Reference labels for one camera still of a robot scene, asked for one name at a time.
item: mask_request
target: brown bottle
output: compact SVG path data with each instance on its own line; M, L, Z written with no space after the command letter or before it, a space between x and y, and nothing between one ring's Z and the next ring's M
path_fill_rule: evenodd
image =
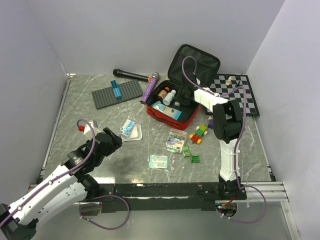
M161 90L158 94L158 99L162 101L168 94L170 89L166 86L163 90Z

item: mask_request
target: microphone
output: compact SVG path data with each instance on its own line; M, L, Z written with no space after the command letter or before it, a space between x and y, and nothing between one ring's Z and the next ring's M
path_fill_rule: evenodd
M146 89L140 99L140 103L147 104L147 100L150 97L152 91L154 90L159 78L160 78L159 73L157 73L157 72L152 73L152 75L149 79L149 83L146 86Z
M135 74L132 72L127 72L127 71L122 71L120 69L114 69L113 75L115 75L118 78L137 79L139 81L143 81L143 82L147 82L147 83L149 82L149 78L150 78L148 76L143 76L143 75Z

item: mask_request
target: gray marble surface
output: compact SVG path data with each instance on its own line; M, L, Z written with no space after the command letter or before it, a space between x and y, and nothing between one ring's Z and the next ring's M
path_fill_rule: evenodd
M217 182L221 155L220 144L213 130L209 129L199 145L192 144L191 140L187 139L186 144L191 153L200 156L199 163L191 163L189 157L184 158L182 154L166 150L171 128L147 115L146 106L139 102L140 98L96 110L91 92L110 87L110 81L115 79L118 84L130 81L113 75L73 77L58 121L45 176L50 175L70 151L86 141L77 129L78 119L94 119L101 129L108 127L117 134L127 117L131 116L142 122L142 140L124 142L115 153L105 157L102 164L91 172L99 183ZM140 85L144 90L147 83L140 81ZM194 134L196 126L201 124L208 124L208 116L203 108L200 108L185 130L188 136ZM266 159L252 117L246 118L246 129L239 149L242 181L270 181ZM150 169L150 154L168 156L169 168Z

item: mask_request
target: gray baseplate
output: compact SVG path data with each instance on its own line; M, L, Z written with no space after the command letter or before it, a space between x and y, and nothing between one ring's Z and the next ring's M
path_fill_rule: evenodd
M120 83L118 87L121 93L121 98L119 99L116 99L112 86L91 92L95 108L102 109L141 97L144 94L137 80Z
M226 85L226 80L231 77L231 84L229 86ZM249 78L247 75L232 75L232 74L217 74L214 77L214 83L211 84L210 90L214 93L225 94L235 89L239 84L240 86L244 86L246 93L246 115L247 116L259 116L258 106L255 100L254 93L251 89L251 85L249 82ZM228 100L236 100L243 112L244 107L244 91L240 89L238 92L231 93L228 96L225 96ZM209 110L205 111L206 114L210 115L212 112Z

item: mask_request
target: red case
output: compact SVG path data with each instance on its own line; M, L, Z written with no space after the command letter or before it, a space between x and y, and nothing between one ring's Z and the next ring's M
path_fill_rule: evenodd
M197 61L196 77L201 80L201 86L210 87L211 83L214 81L214 76L217 74L217 71L220 67L220 60L207 52L204 52L191 45L184 44L178 49L169 67L168 78L170 80L162 81L154 89L151 96L148 98L146 102L146 112L148 115L160 122L169 125L174 129L179 130L185 130L197 114L200 107L197 102L191 101L191 104L189 106L182 105L180 107L177 107L174 105L175 100L173 100L168 107L181 111L181 115L177 120L152 108L151 105L159 100L157 98L157 95L160 93L161 90L165 89L165 87L168 87L170 91L175 90L176 95L178 94L178 91L182 85L183 77L182 61L186 56L195 57ZM184 65L184 70L186 74L189 75L194 71L194 69L194 61L192 59L186 60Z

